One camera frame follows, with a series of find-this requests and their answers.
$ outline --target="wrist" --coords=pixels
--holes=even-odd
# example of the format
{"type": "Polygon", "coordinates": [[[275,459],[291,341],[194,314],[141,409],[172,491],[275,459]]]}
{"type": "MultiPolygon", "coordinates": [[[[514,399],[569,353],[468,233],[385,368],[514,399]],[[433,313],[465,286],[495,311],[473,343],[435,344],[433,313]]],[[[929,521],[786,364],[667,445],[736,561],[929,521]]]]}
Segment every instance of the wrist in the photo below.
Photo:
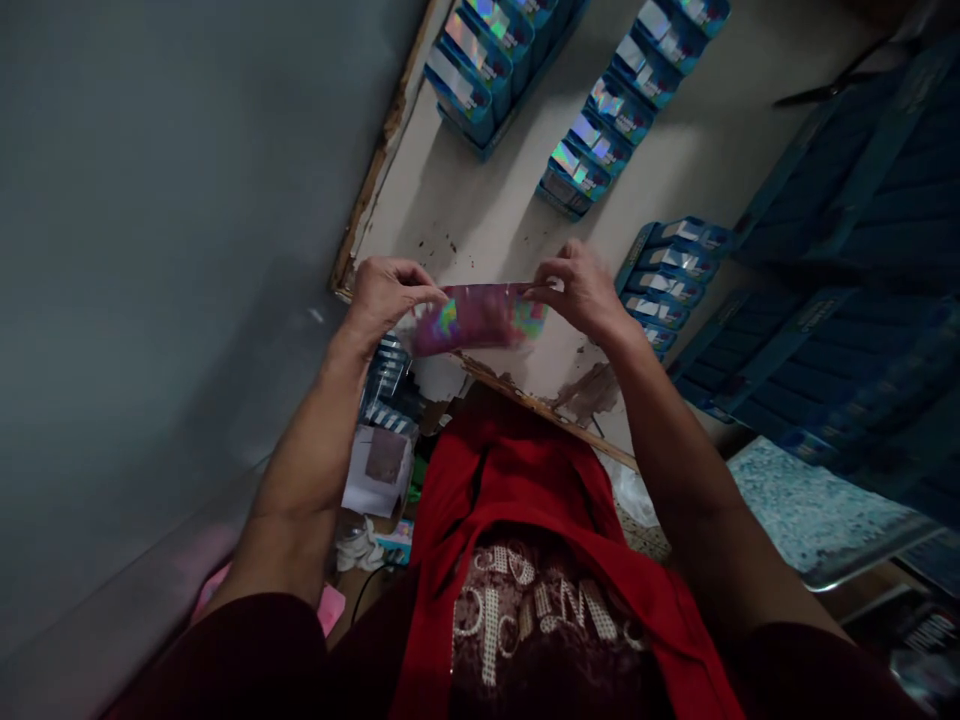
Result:
{"type": "Polygon", "coordinates": [[[647,353],[653,354],[643,326],[626,314],[610,324],[603,335],[597,338],[597,345],[611,361],[621,358],[636,360],[647,353]]]}
{"type": "Polygon", "coordinates": [[[366,366],[373,359],[379,342],[380,338],[350,323],[348,319],[330,341],[327,356],[366,366]]]}

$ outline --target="stacked boxes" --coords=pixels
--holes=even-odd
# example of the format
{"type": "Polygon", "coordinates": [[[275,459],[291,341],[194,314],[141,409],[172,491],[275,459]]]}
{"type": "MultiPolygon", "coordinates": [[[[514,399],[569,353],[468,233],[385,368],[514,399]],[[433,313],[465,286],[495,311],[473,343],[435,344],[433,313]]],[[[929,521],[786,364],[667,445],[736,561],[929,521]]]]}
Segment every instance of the stacked boxes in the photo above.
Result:
{"type": "Polygon", "coordinates": [[[960,289],[960,37],[814,110],[737,224],[738,259],[960,289]]]}
{"type": "Polygon", "coordinates": [[[734,296],[669,374],[694,406],[946,522],[960,507],[958,371],[952,297],[838,287],[734,296]]]}
{"type": "Polygon", "coordinates": [[[537,194],[570,219],[583,217],[616,180],[729,13],[726,0],[646,0],[554,150],[537,194]],[[589,162],[563,162],[571,150],[589,162]]]}
{"type": "Polygon", "coordinates": [[[427,57],[444,122],[486,160],[589,0],[462,0],[427,57]]]}
{"type": "Polygon", "coordinates": [[[617,275],[617,294],[661,360],[730,251],[733,234],[696,218],[645,225],[617,275]]]}

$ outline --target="sleeve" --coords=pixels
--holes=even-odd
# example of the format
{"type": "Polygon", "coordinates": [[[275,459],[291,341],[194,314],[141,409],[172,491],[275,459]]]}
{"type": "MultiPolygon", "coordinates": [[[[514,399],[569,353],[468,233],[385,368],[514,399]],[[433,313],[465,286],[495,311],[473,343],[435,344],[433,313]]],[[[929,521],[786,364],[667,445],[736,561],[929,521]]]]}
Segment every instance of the sleeve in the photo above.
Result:
{"type": "Polygon", "coordinates": [[[323,629],[303,600],[282,593],[240,598],[190,628],[110,717],[319,712],[326,656],[323,629]]]}
{"type": "Polygon", "coordinates": [[[748,715],[776,718],[926,718],[872,655],[819,628],[773,623],[728,660],[748,715]]]}

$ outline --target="holographic pouch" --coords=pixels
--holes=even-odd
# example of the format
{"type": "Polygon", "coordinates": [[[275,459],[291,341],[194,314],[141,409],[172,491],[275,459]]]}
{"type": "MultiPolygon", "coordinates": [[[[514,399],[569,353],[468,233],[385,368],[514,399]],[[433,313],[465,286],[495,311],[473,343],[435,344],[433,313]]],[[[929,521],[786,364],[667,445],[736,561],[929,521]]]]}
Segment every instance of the holographic pouch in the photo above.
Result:
{"type": "Polygon", "coordinates": [[[451,285],[444,305],[417,305],[394,333],[414,357],[472,348],[520,348],[540,336],[542,303],[523,299],[529,283],[451,285]]]}

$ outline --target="white plastic bag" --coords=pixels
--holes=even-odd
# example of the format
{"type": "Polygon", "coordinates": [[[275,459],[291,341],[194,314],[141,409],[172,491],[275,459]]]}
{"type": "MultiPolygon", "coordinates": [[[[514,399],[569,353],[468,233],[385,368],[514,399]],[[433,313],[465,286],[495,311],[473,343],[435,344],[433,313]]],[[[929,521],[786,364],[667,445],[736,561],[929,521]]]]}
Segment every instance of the white plastic bag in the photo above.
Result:
{"type": "Polygon", "coordinates": [[[660,520],[657,519],[657,513],[653,509],[653,502],[647,493],[647,486],[643,484],[643,479],[631,468],[605,453],[597,452],[597,457],[600,458],[600,464],[610,476],[613,497],[624,512],[641,527],[658,527],[660,520]]]}

